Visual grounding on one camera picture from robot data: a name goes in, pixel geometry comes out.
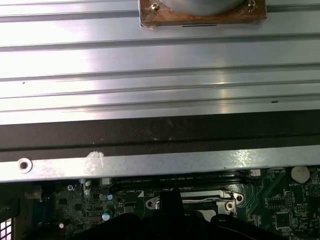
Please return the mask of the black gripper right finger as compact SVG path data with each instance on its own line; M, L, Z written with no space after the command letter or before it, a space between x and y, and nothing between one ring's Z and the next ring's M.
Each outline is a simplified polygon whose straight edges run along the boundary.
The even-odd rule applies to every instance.
M275 235L227 214L205 221L196 213L185 214L181 194L172 191L172 220L175 235L183 240L274 240Z

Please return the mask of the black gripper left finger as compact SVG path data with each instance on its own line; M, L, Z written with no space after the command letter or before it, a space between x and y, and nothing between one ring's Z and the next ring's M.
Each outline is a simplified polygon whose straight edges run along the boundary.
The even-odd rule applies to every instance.
M172 240L173 192L160 193L160 208L151 217L124 213L74 236L76 240Z

